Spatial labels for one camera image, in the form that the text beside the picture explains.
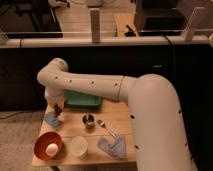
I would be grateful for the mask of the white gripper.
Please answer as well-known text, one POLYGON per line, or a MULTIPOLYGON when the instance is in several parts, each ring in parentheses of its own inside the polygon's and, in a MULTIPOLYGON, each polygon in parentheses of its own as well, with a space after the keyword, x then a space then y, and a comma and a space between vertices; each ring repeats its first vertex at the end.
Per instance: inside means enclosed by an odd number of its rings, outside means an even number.
POLYGON ((64 108, 66 97, 63 90, 46 89, 44 97, 52 106, 57 105, 60 109, 64 108))

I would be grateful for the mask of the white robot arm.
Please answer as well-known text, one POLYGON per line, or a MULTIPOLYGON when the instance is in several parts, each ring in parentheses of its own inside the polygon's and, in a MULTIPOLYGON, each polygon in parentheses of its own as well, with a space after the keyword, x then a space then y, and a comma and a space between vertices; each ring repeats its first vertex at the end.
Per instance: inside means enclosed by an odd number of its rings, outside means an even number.
POLYGON ((172 83, 158 74, 138 78, 75 74, 61 58, 37 74, 47 101, 59 104, 73 90, 127 104, 138 171, 198 171, 191 155, 182 109, 172 83))

